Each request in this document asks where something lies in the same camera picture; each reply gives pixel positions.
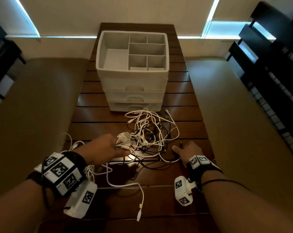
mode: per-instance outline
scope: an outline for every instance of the black cable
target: black cable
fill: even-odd
[[[241,185],[242,187],[246,188],[248,191],[250,191],[247,187],[245,187],[243,184],[237,182],[237,181],[233,181],[233,180],[227,180],[227,179],[214,179],[214,180],[209,180],[204,182],[203,184],[201,184],[201,186],[203,187],[204,185],[211,183],[211,182],[216,182],[216,181],[226,181],[226,182],[232,182],[232,183],[236,183],[238,185]]]
[[[48,159],[48,157],[45,157],[42,163],[42,169],[41,169],[41,181],[42,181],[42,194],[43,194],[43,200],[44,200],[44,205],[49,210],[50,206],[48,203],[48,198],[46,194],[46,187],[44,186],[44,167],[45,167],[45,162]]]

